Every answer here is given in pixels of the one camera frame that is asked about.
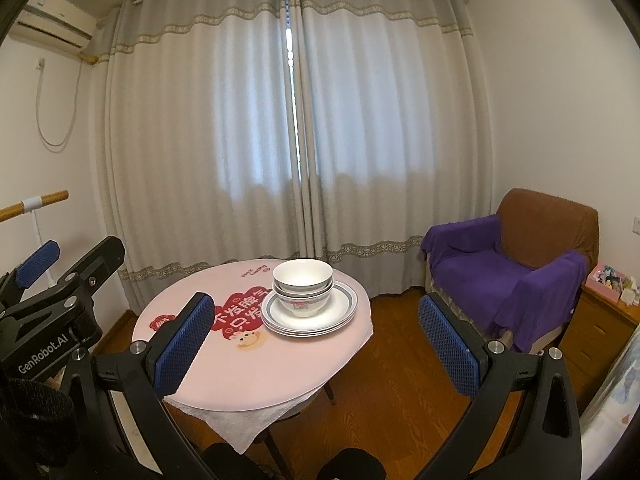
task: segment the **pink box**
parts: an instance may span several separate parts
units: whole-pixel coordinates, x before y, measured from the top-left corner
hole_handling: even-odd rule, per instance
[[[620,294],[622,294],[622,283],[625,281],[626,276],[616,270],[615,276],[620,279],[620,287],[621,290],[616,290],[615,288],[609,288],[605,286],[603,283],[600,283],[598,280],[598,276],[604,269],[605,264],[599,262],[595,269],[591,272],[591,274],[587,277],[587,281],[585,282],[585,286],[594,290],[601,296],[604,296],[608,300],[611,300],[613,303],[617,303],[620,299]]]

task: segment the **white air conditioner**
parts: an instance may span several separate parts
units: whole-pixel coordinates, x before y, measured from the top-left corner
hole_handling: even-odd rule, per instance
[[[95,22],[66,0],[29,0],[9,35],[77,55],[89,44]]]

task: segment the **blue gripper pad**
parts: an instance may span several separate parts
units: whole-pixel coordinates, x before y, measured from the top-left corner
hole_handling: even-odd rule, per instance
[[[49,240],[20,264],[15,271],[15,284],[20,288],[29,288],[60,257],[60,247]]]
[[[213,325],[215,316],[213,300],[207,294],[198,292],[180,314],[187,314],[186,320],[182,325],[177,325],[179,328],[155,359],[152,384],[158,397],[174,394],[180,386]],[[154,339],[161,335],[160,331],[163,328],[169,328],[172,324],[175,326],[176,322],[180,323],[180,316],[165,323],[150,343],[153,345]]]
[[[481,381],[478,361],[431,297],[420,300],[418,320],[456,391],[475,398]]]

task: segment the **red printed graphic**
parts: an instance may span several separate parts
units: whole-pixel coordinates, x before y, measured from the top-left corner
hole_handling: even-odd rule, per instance
[[[244,274],[241,274],[240,276],[244,278],[245,276],[253,276],[254,274],[258,274],[258,272],[260,271],[268,272],[269,270],[271,270],[271,267],[267,267],[266,265],[261,265],[257,269],[249,269],[247,272],[245,272]]]
[[[152,328],[155,332],[164,325],[167,321],[174,320],[175,316],[173,314],[162,314],[162,316],[156,317],[151,323],[149,323],[149,328]]]
[[[238,348],[258,348],[264,342],[260,306],[271,289],[252,286],[248,291],[235,292],[223,306],[216,305],[216,317],[212,330],[222,331],[225,339],[238,342]]]

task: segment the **wall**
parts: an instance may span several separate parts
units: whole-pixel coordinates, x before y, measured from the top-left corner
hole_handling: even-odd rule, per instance
[[[6,38],[0,46],[0,207],[61,189],[69,199],[37,212],[43,240],[60,245],[52,273],[58,279],[104,237],[92,187],[88,138],[90,67],[82,67],[78,116],[69,143],[60,154],[49,153],[38,136],[35,97],[39,57],[46,59],[40,98],[40,124],[50,142],[60,142],[73,113],[78,61],[31,44]],[[29,215],[0,224],[0,272],[13,269],[36,249]],[[29,293],[46,288],[41,277]],[[103,332],[128,308],[117,276],[94,295],[95,316]]]
[[[640,278],[640,48],[610,0],[470,0],[495,149],[512,187],[600,215],[601,259]]]

